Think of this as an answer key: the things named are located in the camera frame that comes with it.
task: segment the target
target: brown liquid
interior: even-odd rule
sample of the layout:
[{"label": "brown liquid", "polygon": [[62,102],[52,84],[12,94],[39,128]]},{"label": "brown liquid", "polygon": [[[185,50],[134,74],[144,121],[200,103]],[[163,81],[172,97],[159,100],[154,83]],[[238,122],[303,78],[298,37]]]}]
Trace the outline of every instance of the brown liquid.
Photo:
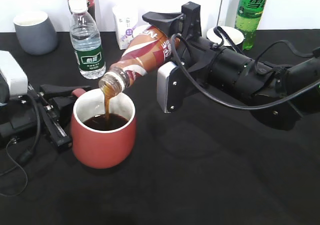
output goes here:
[{"label": "brown liquid", "polygon": [[83,122],[83,124],[94,130],[111,131],[121,128],[128,122],[126,118],[115,113],[109,113],[108,116],[109,119],[107,120],[107,122],[106,115],[101,114],[91,117],[90,119]]},{"label": "brown liquid", "polygon": [[103,88],[103,93],[104,93],[104,109],[105,109],[105,120],[108,122],[109,120],[109,103],[110,99],[112,99],[116,93],[112,89],[112,87],[109,87],[108,84]]}]

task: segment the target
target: cup handle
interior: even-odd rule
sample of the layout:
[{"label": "cup handle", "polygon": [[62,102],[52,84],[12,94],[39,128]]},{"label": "cup handle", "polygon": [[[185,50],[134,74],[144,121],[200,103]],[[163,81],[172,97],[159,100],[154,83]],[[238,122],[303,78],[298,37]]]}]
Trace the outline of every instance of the cup handle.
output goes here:
[{"label": "cup handle", "polygon": [[77,98],[79,98],[82,94],[86,93],[86,91],[82,88],[77,88],[75,90],[72,91],[72,95],[76,96]]}]

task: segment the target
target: black cable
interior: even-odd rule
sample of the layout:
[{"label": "black cable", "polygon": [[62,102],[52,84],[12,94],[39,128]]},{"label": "black cable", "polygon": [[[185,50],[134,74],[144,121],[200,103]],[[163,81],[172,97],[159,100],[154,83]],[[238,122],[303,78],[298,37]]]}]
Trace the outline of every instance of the black cable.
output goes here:
[{"label": "black cable", "polygon": [[259,67],[258,67],[258,62],[260,60],[260,58],[270,49],[272,48],[274,45],[276,44],[280,44],[280,43],[283,43],[283,44],[286,44],[288,46],[288,48],[291,50],[291,52],[296,55],[297,57],[300,57],[300,58],[304,58],[304,59],[309,59],[309,58],[313,58],[314,57],[314,54],[313,53],[302,53],[300,51],[298,51],[293,45],[291,42],[289,42],[288,40],[279,40],[279,41],[276,41],[274,43],[272,43],[271,45],[269,45],[262,53],[260,53],[259,56],[256,57],[255,61],[254,61],[254,70],[257,74],[259,75],[267,75],[269,73],[274,73],[277,71],[277,68],[274,67],[273,69],[271,69],[270,71],[263,71],[261,70]]},{"label": "black cable", "polygon": [[220,19],[220,15],[221,15],[221,8],[222,8],[222,3],[223,3],[224,0],[221,0],[220,1],[220,7],[219,7],[219,13],[218,13],[218,18],[216,20],[216,26],[218,26],[219,24],[219,19]]},{"label": "black cable", "polygon": [[236,105],[236,104],[232,104],[229,102],[225,102],[220,100],[219,98],[213,96],[212,94],[210,94],[208,91],[206,91],[203,87],[201,87],[195,80],[194,78],[188,73],[187,69],[183,66],[183,64],[181,63],[181,59],[177,53],[176,47],[175,47],[175,39],[179,38],[187,47],[188,42],[180,35],[180,34],[174,34],[172,35],[172,37],[170,38],[170,44],[171,44],[171,49],[172,49],[172,55],[173,58],[175,59],[175,61],[178,63],[178,66],[181,68],[182,72],[184,73],[184,75],[190,80],[190,82],[203,94],[205,95],[207,98],[213,100],[214,102],[226,106],[228,108],[231,109],[236,109],[236,110],[246,110],[246,111],[254,111],[254,110],[261,110],[261,109],[268,109],[274,106],[277,106],[279,104],[285,103],[287,101],[290,101],[291,99],[294,99],[296,97],[298,97],[299,95],[317,87],[320,85],[320,79],[318,79],[317,81],[311,83],[310,85],[304,87],[303,89],[300,89],[299,91],[296,91],[295,93],[284,97],[282,99],[279,99],[277,101],[274,102],[270,102],[267,104],[263,104],[263,105],[258,105],[258,106],[241,106],[241,105]]},{"label": "black cable", "polygon": [[39,109],[38,109],[37,102],[36,102],[36,100],[34,99],[34,97],[33,97],[30,93],[31,93],[31,92],[29,92],[29,93],[27,94],[27,96],[29,97],[29,99],[30,99],[30,101],[31,101],[31,103],[32,103],[33,110],[34,110],[35,117],[36,117],[36,133],[35,133],[35,139],[34,139],[34,142],[33,142],[32,147],[30,148],[30,151],[31,151],[31,152],[34,152],[35,149],[36,149],[36,146],[38,145],[39,139],[40,139],[40,133],[41,133],[41,118],[40,118],[40,112],[39,112]]},{"label": "black cable", "polygon": [[219,48],[222,47],[224,45],[224,39],[222,36],[224,36],[224,38],[229,42],[229,44],[231,45],[231,47],[233,48],[234,51],[236,51],[238,54],[242,54],[245,55],[238,47],[237,45],[234,43],[234,41],[232,41],[232,39],[229,37],[229,35],[226,33],[225,30],[223,30],[222,27],[220,26],[216,26],[213,28],[213,32],[215,35],[217,35],[219,38],[221,38],[221,42],[218,45],[214,45],[212,46],[213,48]]},{"label": "black cable", "polygon": [[38,109],[38,105],[37,105],[37,102],[36,100],[34,99],[34,97],[31,95],[31,91],[29,90],[28,93],[27,93],[27,96],[28,98],[30,99],[31,103],[32,103],[32,107],[33,107],[33,110],[34,110],[34,113],[35,113],[35,117],[36,117],[36,133],[35,133],[35,139],[34,139],[34,142],[33,142],[33,145],[28,148],[27,150],[25,150],[22,154],[20,154],[16,160],[14,160],[9,152],[8,152],[8,146],[10,143],[12,143],[13,141],[15,140],[10,140],[6,146],[6,153],[8,155],[8,157],[12,160],[12,162],[15,164],[15,166],[7,169],[6,171],[0,173],[0,177],[1,176],[4,176],[10,172],[12,172],[13,170],[17,169],[17,168],[20,168],[22,169],[22,171],[24,172],[25,176],[26,176],[26,184],[23,188],[23,190],[17,194],[13,194],[13,195],[6,195],[6,194],[3,194],[3,193],[0,193],[0,195],[2,196],[6,196],[6,197],[14,197],[14,196],[17,196],[19,194],[21,194],[24,189],[26,188],[27,184],[28,184],[28,177],[27,177],[27,174],[26,172],[24,171],[24,169],[22,168],[23,165],[25,165],[26,163],[28,163],[30,161],[30,159],[34,156],[34,153],[35,153],[35,150],[36,150],[36,147],[39,143],[39,139],[40,139],[40,134],[41,134],[41,117],[40,117],[40,112],[39,112],[39,109]]},{"label": "black cable", "polygon": [[14,194],[0,193],[0,195],[1,195],[1,196],[4,196],[4,197],[15,197],[15,196],[18,196],[18,195],[20,195],[20,194],[26,189],[26,187],[27,187],[27,185],[28,185],[28,175],[27,175],[26,171],[25,171],[25,170],[23,169],[23,167],[22,167],[19,163],[17,163],[17,162],[12,158],[12,156],[9,154],[8,147],[9,147],[9,145],[10,145],[11,143],[14,143],[14,144],[15,144],[15,143],[16,143],[16,140],[13,138],[13,139],[11,139],[11,140],[7,143],[7,145],[5,146],[5,152],[6,152],[7,156],[10,158],[10,160],[15,164],[14,169],[15,169],[15,168],[20,168],[20,169],[22,170],[22,172],[24,173],[25,183],[24,183],[23,188],[22,188],[19,192],[17,192],[17,193],[14,193]]}]

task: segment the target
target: small carton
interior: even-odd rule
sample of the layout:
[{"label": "small carton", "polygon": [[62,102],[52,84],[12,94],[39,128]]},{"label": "small carton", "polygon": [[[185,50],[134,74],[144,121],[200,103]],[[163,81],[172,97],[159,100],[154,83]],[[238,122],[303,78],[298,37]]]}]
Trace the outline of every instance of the small carton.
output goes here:
[{"label": "small carton", "polygon": [[138,10],[134,7],[117,5],[112,8],[115,34],[120,50],[128,48],[138,24]]}]

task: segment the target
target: screw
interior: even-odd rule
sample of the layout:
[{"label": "screw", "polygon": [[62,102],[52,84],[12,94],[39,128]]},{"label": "screw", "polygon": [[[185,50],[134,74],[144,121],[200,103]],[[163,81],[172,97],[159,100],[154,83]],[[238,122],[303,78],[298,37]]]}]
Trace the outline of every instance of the screw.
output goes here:
[{"label": "screw", "polygon": [[44,109],[46,110],[46,111],[50,111],[51,109],[53,109],[53,106],[44,106]]}]

